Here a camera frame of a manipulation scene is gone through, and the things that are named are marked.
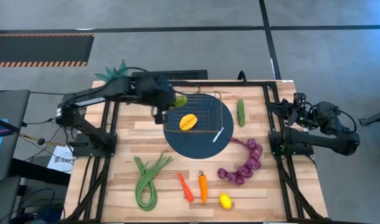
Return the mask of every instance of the cucumber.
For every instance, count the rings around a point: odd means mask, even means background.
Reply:
[[[245,114],[244,114],[244,102],[239,100],[237,102],[237,121],[239,122],[240,127],[243,127],[245,124]]]

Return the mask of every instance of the orange carrot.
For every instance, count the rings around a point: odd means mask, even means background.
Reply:
[[[192,193],[191,193],[189,187],[184,182],[183,175],[178,172],[178,177],[179,177],[180,183],[182,183],[184,195],[186,196],[188,202],[192,202],[194,200],[194,197],[192,196]]]
[[[208,196],[208,185],[207,185],[207,177],[200,171],[201,175],[198,178],[198,181],[200,183],[200,190],[201,190],[201,202],[205,204],[207,202],[207,196]]]

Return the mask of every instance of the wire rack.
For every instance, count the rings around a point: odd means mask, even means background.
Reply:
[[[188,102],[181,108],[166,112],[164,130],[174,133],[218,133],[222,129],[222,96],[216,91],[184,92]],[[197,123],[190,130],[180,130],[180,120],[194,114]]]

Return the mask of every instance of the caution stripe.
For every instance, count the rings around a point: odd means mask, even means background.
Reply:
[[[73,36],[92,36],[95,34],[0,34],[0,37],[73,37]]]
[[[84,67],[87,62],[0,62],[0,68],[13,67]]]

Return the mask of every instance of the wooden table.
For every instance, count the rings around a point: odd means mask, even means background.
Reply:
[[[94,82],[93,87],[103,82]],[[280,100],[292,101],[295,92],[293,82],[277,81]],[[176,87],[178,90],[194,90],[190,87]],[[176,153],[166,142],[162,125],[154,124],[150,116],[150,107],[121,104],[116,132],[118,145],[112,157],[108,174],[107,191],[103,209],[102,222],[251,222],[251,221],[284,221],[285,212],[277,166],[270,153],[267,134],[270,131],[264,92],[261,87],[202,87],[201,91],[219,91],[222,101],[230,109],[234,118],[233,137],[246,141],[255,138],[264,147],[261,157],[262,168],[254,172],[254,176],[245,180],[244,185],[235,185],[217,176],[217,170],[223,167],[235,170],[247,160],[247,150],[238,144],[229,145],[218,155],[208,159],[189,159]],[[240,128],[236,119],[237,100],[245,103],[245,126]],[[86,120],[100,126],[103,104],[89,106]],[[158,204],[150,212],[140,210],[135,200],[135,186],[138,180],[138,168],[134,156],[142,161],[157,160],[160,154],[171,156],[174,161],[165,167],[154,179],[158,189]],[[301,192],[314,206],[316,211],[327,216],[325,203],[320,189],[315,166],[306,156],[293,156],[294,166]],[[65,211],[67,216],[77,206],[78,195],[82,183],[87,158],[78,158],[70,180]],[[200,199],[198,184],[199,171],[202,170],[208,179],[208,200],[203,205]],[[181,172],[191,189],[195,199],[188,203],[182,186],[177,178]],[[88,185],[84,187],[85,195]],[[296,206],[289,190],[292,202],[292,213],[295,217]],[[231,210],[224,210],[219,204],[219,195],[232,197]],[[97,199],[93,200],[91,218],[95,216]]]

